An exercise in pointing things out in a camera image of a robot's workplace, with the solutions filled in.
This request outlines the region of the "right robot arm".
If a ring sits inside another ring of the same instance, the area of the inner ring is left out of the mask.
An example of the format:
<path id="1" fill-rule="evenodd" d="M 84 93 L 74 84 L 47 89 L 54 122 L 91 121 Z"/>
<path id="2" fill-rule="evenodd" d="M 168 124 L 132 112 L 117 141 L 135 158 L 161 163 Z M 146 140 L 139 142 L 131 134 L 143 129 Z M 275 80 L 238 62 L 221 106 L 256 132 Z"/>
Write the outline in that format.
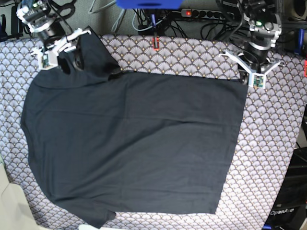
<path id="1" fill-rule="evenodd" d="M 84 60 L 80 37 L 91 34 L 90 29 L 73 30 L 67 19 L 75 13 L 75 3 L 57 4 L 53 0 L 23 0 L 17 6 L 17 17 L 28 26 L 30 33 L 36 34 L 43 43 L 41 48 L 34 48 L 32 54 L 37 57 L 40 70 L 60 67 L 69 73 L 66 61 L 59 57 L 61 52 L 72 52 L 72 64 L 75 69 L 84 70 Z"/>

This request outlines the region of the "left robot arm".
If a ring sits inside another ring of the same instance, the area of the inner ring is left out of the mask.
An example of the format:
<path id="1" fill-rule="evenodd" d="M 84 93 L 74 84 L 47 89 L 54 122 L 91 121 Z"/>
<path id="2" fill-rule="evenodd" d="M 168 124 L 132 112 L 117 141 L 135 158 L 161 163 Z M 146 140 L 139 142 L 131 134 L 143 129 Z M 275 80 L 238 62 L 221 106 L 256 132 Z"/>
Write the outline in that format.
<path id="1" fill-rule="evenodd" d="M 239 0 L 237 8 L 241 20 L 229 38 L 234 38 L 235 32 L 244 24 L 248 26 L 247 36 L 242 38 L 242 47 L 236 45 L 234 41 L 231 42 L 241 49 L 241 52 L 225 50 L 219 56 L 230 58 L 238 64 L 242 84 L 264 89 L 267 75 L 281 65 L 281 61 L 271 60 L 268 57 L 270 49 L 276 46 L 282 33 L 281 19 L 279 15 L 268 10 L 264 0 Z"/>

